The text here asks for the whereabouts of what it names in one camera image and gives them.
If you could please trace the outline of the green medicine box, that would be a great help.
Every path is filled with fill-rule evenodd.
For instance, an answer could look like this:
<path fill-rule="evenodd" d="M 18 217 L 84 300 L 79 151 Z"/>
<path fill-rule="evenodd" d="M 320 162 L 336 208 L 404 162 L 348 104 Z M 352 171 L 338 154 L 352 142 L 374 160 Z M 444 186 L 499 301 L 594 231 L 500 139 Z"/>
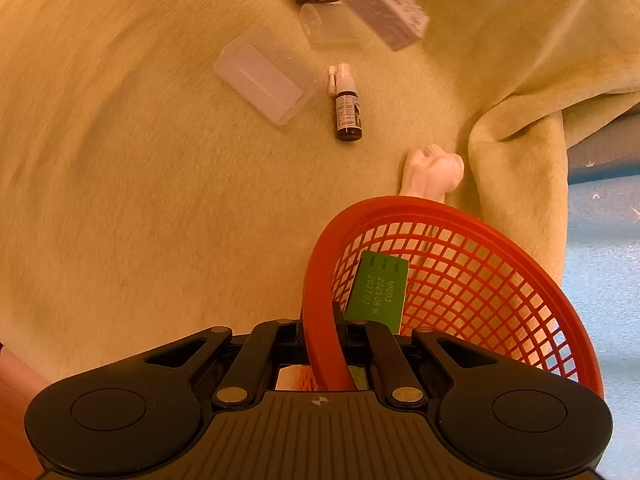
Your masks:
<path fill-rule="evenodd" d="M 370 250 L 363 252 L 344 318 L 379 322 L 398 335 L 404 315 L 408 272 L 408 261 L 403 258 Z"/>

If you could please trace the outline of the clear round plastic container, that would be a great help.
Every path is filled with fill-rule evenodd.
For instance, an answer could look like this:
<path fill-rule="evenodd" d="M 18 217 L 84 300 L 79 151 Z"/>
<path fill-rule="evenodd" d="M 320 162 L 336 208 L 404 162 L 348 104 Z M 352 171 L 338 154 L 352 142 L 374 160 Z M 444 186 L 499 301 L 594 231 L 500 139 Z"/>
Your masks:
<path fill-rule="evenodd" d="M 338 2 L 305 3 L 298 19 L 308 41 L 317 47 L 360 47 L 372 37 L 367 26 Z"/>

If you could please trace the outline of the clear plastic case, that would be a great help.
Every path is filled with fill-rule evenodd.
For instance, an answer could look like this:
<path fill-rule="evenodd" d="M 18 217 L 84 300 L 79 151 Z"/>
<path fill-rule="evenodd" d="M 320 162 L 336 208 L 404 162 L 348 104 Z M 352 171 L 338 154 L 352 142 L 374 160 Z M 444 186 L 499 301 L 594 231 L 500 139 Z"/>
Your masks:
<path fill-rule="evenodd" d="M 276 126 L 287 124 L 320 87 L 314 72 L 262 26 L 252 26 L 223 47 L 214 69 Z"/>

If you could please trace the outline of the red plastic mesh basket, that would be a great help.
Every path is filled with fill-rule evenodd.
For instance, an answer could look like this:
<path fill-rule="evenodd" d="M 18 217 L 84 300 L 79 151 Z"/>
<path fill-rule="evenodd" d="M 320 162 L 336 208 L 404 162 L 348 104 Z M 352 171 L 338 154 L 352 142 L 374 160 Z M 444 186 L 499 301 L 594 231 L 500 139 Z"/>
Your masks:
<path fill-rule="evenodd" d="M 314 245 L 302 303 L 310 363 L 300 373 L 300 388 L 354 388 L 338 348 L 333 308 L 346 306 L 367 250 L 408 263 L 402 336 L 421 326 L 434 328 L 603 392 L 582 321 L 527 252 L 469 214 L 400 196 L 348 207 Z"/>

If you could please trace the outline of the brown spray bottle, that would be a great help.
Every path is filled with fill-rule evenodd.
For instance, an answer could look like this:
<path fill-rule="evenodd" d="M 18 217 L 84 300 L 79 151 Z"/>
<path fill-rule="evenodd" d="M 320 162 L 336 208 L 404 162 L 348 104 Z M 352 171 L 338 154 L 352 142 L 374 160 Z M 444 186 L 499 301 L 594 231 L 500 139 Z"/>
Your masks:
<path fill-rule="evenodd" d="M 341 142 L 362 138 L 361 110 L 352 66 L 332 65 L 328 69 L 329 95 L 334 99 L 336 136 Z"/>

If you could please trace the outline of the yellow fleece blanket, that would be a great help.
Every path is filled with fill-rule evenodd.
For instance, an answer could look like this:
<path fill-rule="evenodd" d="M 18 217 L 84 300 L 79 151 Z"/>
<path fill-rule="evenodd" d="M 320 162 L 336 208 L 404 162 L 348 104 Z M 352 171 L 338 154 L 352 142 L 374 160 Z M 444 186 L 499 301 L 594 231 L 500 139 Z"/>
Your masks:
<path fill-rule="evenodd" d="M 288 0 L 1 0 L 1 340 L 51 382 L 213 325 L 294 318 L 314 242 L 437 143 L 450 203 L 560 278 L 572 145 L 639 99 L 639 0 L 416 0 L 415 46 L 311 47 Z M 261 27 L 323 78 L 278 128 L 215 73 Z"/>

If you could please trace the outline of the light blue bed sheet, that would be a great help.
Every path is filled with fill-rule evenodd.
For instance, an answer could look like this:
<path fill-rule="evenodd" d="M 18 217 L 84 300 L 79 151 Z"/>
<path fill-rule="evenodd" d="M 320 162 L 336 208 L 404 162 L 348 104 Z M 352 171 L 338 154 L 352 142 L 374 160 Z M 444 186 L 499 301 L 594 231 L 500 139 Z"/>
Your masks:
<path fill-rule="evenodd" d="M 600 461 L 607 479 L 639 475 L 639 112 L 568 151 L 562 289 L 596 349 L 614 419 Z"/>

